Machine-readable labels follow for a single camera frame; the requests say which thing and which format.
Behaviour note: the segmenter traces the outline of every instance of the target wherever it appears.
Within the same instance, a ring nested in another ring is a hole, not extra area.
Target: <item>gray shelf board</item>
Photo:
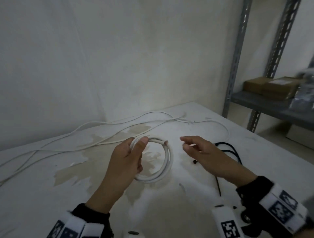
[[[262,95],[245,91],[234,93],[231,97],[233,103],[314,131],[314,111],[299,113],[289,110],[291,101],[292,99],[284,101],[271,100]]]

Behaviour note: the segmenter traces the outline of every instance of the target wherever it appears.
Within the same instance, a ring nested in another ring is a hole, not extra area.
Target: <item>peeling table surface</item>
[[[301,202],[314,194],[314,166],[298,156],[197,103],[186,103],[163,111],[174,117],[185,113],[185,118],[190,121],[209,118],[220,121],[229,129],[231,137],[228,142],[236,148],[244,166],[278,182]],[[169,119],[169,116],[150,113],[125,124],[92,127],[53,142],[47,148],[80,148],[106,139],[108,135],[128,125],[157,119]],[[157,124],[160,122],[135,125],[106,141],[126,139]],[[132,182],[111,210],[110,223],[115,237],[121,237],[123,231],[134,229],[141,230],[146,237],[219,237],[211,208],[221,203],[236,206],[234,211],[237,215],[244,208],[235,192],[235,186],[224,179],[219,179],[223,198],[219,197],[215,177],[199,163],[193,164],[193,159],[182,150],[179,137],[199,135],[214,143],[226,139],[226,130],[214,122],[170,121],[147,134],[169,141],[173,148],[173,166],[170,173],[155,184]],[[1,151],[0,164],[53,139]],[[6,182],[0,187],[0,237],[46,237],[64,211],[86,202],[96,190],[117,144],[51,156]],[[54,153],[40,151],[26,165]],[[28,154],[23,155],[0,168],[0,180],[13,174],[27,156]],[[162,147],[149,143],[143,153],[142,173],[154,173],[161,167],[163,159]]]

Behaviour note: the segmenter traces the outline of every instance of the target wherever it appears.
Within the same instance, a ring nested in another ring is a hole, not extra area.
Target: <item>shelving unit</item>
[[[301,0],[287,0],[264,72],[265,77],[274,78],[295,16],[299,9],[300,2]],[[247,125],[247,129],[252,132],[255,132],[261,113],[291,122],[309,130],[314,130],[314,112],[297,113],[289,110],[291,100],[273,101],[261,95],[245,91],[233,93],[233,86],[238,69],[251,4],[252,0],[244,0],[243,2],[239,31],[222,116],[225,118],[228,116],[230,102],[233,102],[252,109],[249,123]]]

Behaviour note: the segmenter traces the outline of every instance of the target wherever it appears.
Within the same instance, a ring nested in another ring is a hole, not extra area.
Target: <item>white wire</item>
[[[139,181],[139,182],[143,182],[143,183],[155,183],[161,179],[163,179],[167,173],[170,171],[172,163],[173,163],[173,152],[172,152],[172,148],[169,145],[168,141],[166,141],[165,139],[162,139],[160,137],[156,137],[156,136],[150,136],[150,135],[145,135],[149,138],[150,142],[155,142],[158,144],[161,144],[162,147],[165,150],[165,159],[164,162],[161,166],[161,168],[153,173],[151,176],[144,176],[141,174],[137,174],[135,176],[135,180]],[[131,145],[130,148],[133,150],[134,146],[136,145],[136,143],[142,138],[143,136],[140,135],[138,137],[136,137]]]
[[[159,113],[167,114],[167,115],[171,116],[171,119],[167,119],[167,120],[151,120],[151,121],[147,121],[147,122],[140,122],[140,123],[132,124],[132,125],[129,125],[129,126],[123,128],[123,129],[119,130],[119,131],[116,132],[115,134],[113,134],[113,135],[111,135],[111,136],[109,136],[109,137],[107,137],[107,138],[105,138],[105,139],[102,139],[102,140],[100,140],[100,141],[98,141],[98,142],[92,143],[92,144],[90,144],[90,145],[88,145],[88,146],[85,146],[85,147],[80,147],[80,148],[76,148],[76,149],[68,149],[68,150],[56,150],[56,149],[45,149],[45,148],[44,148],[45,146],[47,146],[47,145],[49,145],[49,144],[51,144],[51,143],[53,143],[53,142],[55,142],[55,141],[57,141],[57,140],[61,140],[61,139],[63,139],[63,138],[66,138],[66,137],[68,137],[68,136],[74,134],[74,133],[75,133],[76,131],[78,131],[81,127],[83,127],[83,126],[85,126],[85,125],[87,125],[87,124],[90,124],[90,123],[102,123],[102,124],[106,124],[106,125],[124,124],[124,123],[127,123],[127,122],[131,122],[131,121],[133,121],[133,120],[136,120],[136,119],[138,119],[138,118],[140,118],[140,117],[142,117],[142,116],[144,116],[144,115],[146,115],[146,114],[153,113],[153,112],[159,112]],[[25,154],[31,152],[31,155],[30,155],[30,156],[26,159],[26,161],[15,171],[14,174],[12,174],[12,175],[9,176],[8,178],[6,178],[6,179],[0,181],[0,183],[1,183],[1,184],[0,184],[0,187],[1,187],[5,182],[7,182],[9,179],[15,177],[17,174],[19,174],[20,172],[22,172],[22,171],[24,171],[25,169],[29,168],[31,165],[33,165],[33,164],[35,164],[35,163],[37,163],[37,162],[39,162],[39,161],[41,161],[41,160],[43,160],[43,159],[45,159],[45,158],[48,158],[48,157],[53,156],[53,155],[49,155],[49,156],[46,156],[46,157],[44,157],[44,158],[41,158],[41,159],[39,159],[39,160],[37,160],[37,161],[31,163],[30,165],[26,166],[25,168],[21,169],[38,151],[41,151],[41,150],[45,150],[45,151],[54,151],[54,152],[58,152],[58,153],[54,154],[54,155],[57,155],[57,154],[64,153],[64,152],[72,152],[72,151],[84,150],[84,149],[87,149],[87,148],[90,148],[90,147],[93,147],[93,146],[96,146],[96,145],[113,144],[113,143],[122,142],[122,141],[124,141],[125,139],[121,139],[121,140],[117,140],[117,141],[110,141],[110,142],[103,142],[103,141],[104,141],[104,140],[107,140],[107,139],[109,139],[109,138],[111,138],[111,137],[113,137],[113,136],[116,135],[117,133],[119,133],[119,132],[121,132],[121,131],[123,131],[123,130],[125,130],[125,129],[131,127],[131,126],[135,126],[135,125],[139,125],[139,124],[143,124],[143,123],[162,121],[162,123],[160,123],[160,124],[158,124],[158,125],[156,125],[156,126],[153,126],[153,127],[149,128],[148,130],[143,131],[143,132],[141,132],[141,133],[139,133],[139,134],[137,134],[137,135],[134,135],[134,137],[138,137],[138,136],[140,136],[140,135],[142,135],[142,134],[144,134],[144,133],[146,133],[146,132],[148,132],[148,131],[150,131],[150,130],[156,128],[157,126],[160,126],[161,124],[163,124],[163,123],[165,123],[165,122],[172,121],[172,120],[176,120],[176,121],[183,122],[183,123],[215,122],[215,123],[217,123],[217,124],[220,124],[221,126],[223,126],[223,127],[226,129],[228,135],[227,135],[227,138],[225,139],[225,141],[228,141],[228,140],[229,140],[229,138],[230,138],[230,132],[229,132],[228,128],[227,128],[224,124],[222,124],[221,122],[216,121],[216,120],[213,120],[213,119],[207,119],[207,120],[204,120],[204,121],[187,121],[187,120],[180,120],[180,118],[183,118],[184,116],[185,116],[185,114],[184,114],[183,116],[180,116],[180,117],[173,117],[173,116],[170,115],[169,113],[166,113],[166,112],[163,112],[163,111],[150,111],[150,112],[143,113],[143,114],[139,115],[138,117],[133,118],[133,119],[131,119],[131,120],[129,120],[129,121],[126,121],[126,122],[116,122],[116,123],[114,123],[114,122],[99,122],[99,121],[86,122],[86,123],[80,125],[79,127],[77,127],[74,131],[70,132],[69,134],[66,134],[66,135],[64,135],[64,136],[62,136],[62,137],[56,138],[56,139],[54,139],[54,140],[52,140],[52,141],[50,141],[50,142],[44,144],[44,145],[41,146],[39,149],[31,150],[31,151],[28,151],[28,152],[24,152],[24,153],[22,153],[22,154],[20,154],[20,155],[17,155],[17,156],[15,156],[15,157],[9,159],[8,161],[2,163],[2,164],[0,165],[0,167],[2,167],[3,165],[9,163],[10,161],[12,161],[12,160],[14,160],[14,159],[16,159],[16,158],[18,158],[18,157],[20,157],[20,156],[22,156],[22,155],[25,155]],[[168,150],[169,150],[170,154],[172,155],[172,149],[171,149],[170,146],[168,146]],[[167,169],[167,170],[165,171],[165,174],[170,170],[171,165],[172,165],[172,162],[170,162],[169,165],[170,165],[170,166],[166,166],[166,168],[165,168],[165,169]]]

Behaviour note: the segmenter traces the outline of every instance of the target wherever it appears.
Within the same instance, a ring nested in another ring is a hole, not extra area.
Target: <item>person's left hand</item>
[[[126,139],[113,150],[106,175],[99,188],[85,204],[87,207],[102,213],[108,213],[114,203],[129,187],[135,175],[143,170],[141,165],[142,152],[148,137],[142,137],[133,150],[130,144],[133,137]]]

